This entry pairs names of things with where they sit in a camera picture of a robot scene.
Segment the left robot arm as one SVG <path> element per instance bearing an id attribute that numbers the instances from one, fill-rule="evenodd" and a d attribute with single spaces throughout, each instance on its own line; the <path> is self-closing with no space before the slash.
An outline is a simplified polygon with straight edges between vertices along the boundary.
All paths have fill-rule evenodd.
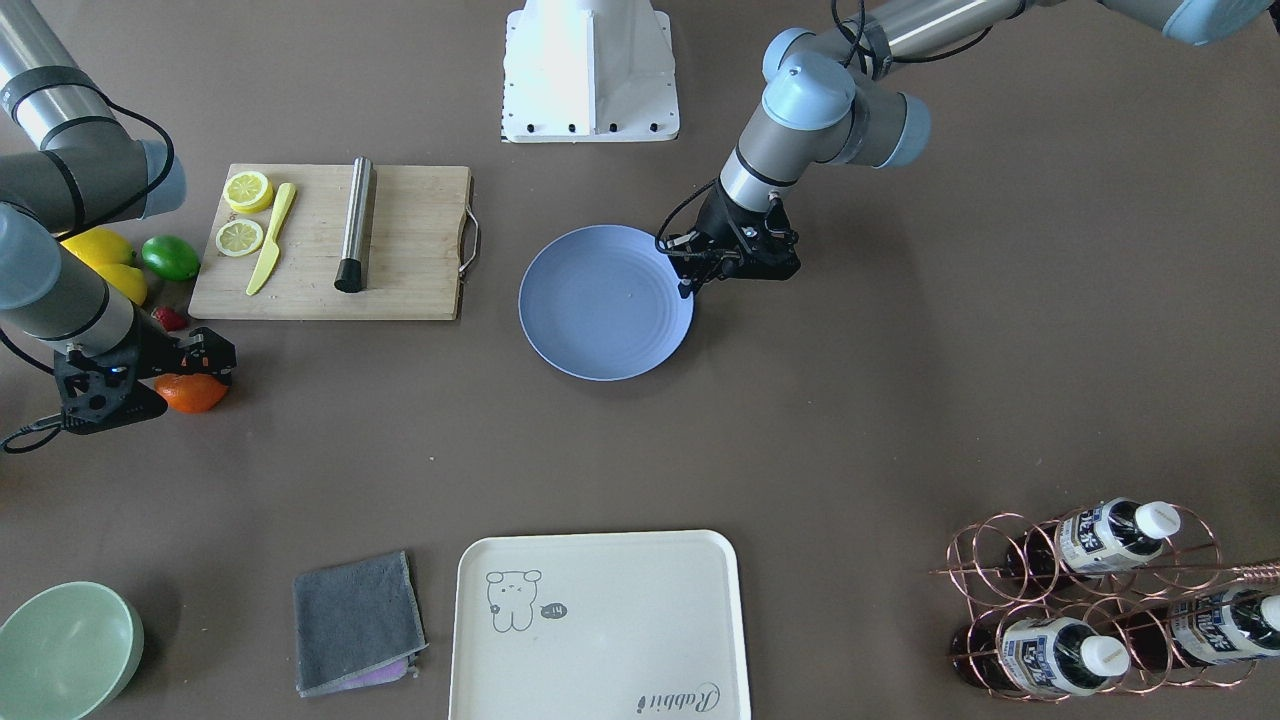
<path id="1" fill-rule="evenodd" d="M 832 28 L 788 28 L 762 58 L 764 88 L 719 173 L 692 192 L 694 224 L 659 228 L 654 249 L 669 264 L 678 300 L 716 281 L 786 281 L 800 268 L 785 199 L 812 165 L 882 169 L 915 161 L 932 117 L 918 97 L 881 87 L 900 67 L 956 56 L 1032 1 L 888 1 L 845 14 Z"/>

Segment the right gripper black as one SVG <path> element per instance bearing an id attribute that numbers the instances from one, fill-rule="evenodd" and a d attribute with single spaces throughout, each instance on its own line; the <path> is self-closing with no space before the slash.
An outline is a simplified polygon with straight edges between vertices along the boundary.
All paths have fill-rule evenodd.
<path id="1" fill-rule="evenodd" d="M 216 332 L 179 340 L 148 318 L 134 319 L 124 340 L 104 354 L 90 356 L 81 345 L 54 354 L 60 428 L 87 436 L 159 418 L 169 404 L 147 379 L 180 368 L 182 375 L 232 386 L 236 366 L 236 346 Z"/>

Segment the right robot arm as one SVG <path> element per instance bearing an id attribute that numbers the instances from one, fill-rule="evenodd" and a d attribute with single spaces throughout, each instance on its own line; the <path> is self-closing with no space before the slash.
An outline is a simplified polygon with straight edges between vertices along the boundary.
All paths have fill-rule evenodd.
<path id="1" fill-rule="evenodd" d="M 60 407 L 22 428 L 51 439 L 161 416 L 160 375 L 230 384 L 236 347 L 209 328 L 179 340 L 76 258 L 64 241 L 178 209 L 186 176 L 172 138 L 133 138 L 124 109 L 76 64 L 29 1 L 1 5 L 3 115 L 35 150 L 1 161 L 3 320 L 47 346 Z"/>

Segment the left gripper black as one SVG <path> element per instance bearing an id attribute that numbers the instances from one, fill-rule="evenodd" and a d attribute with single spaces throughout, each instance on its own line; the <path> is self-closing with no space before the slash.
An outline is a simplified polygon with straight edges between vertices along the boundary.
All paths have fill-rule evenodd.
<path id="1" fill-rule="evenodd" d="M 694 227 L 685 234 L 667 234 L 671 220 L 700 195 Z M 753 211 L 733 202 L 718 179 L 707 182 L 677 205 L 655 233 L 655 250 L 669 259 L 678 277 L 678 296 L 694 299 L 699 286 L 713 281 L 786 281 L 801 266 L 778 190 L 765 196 L 765 210 Z"/>

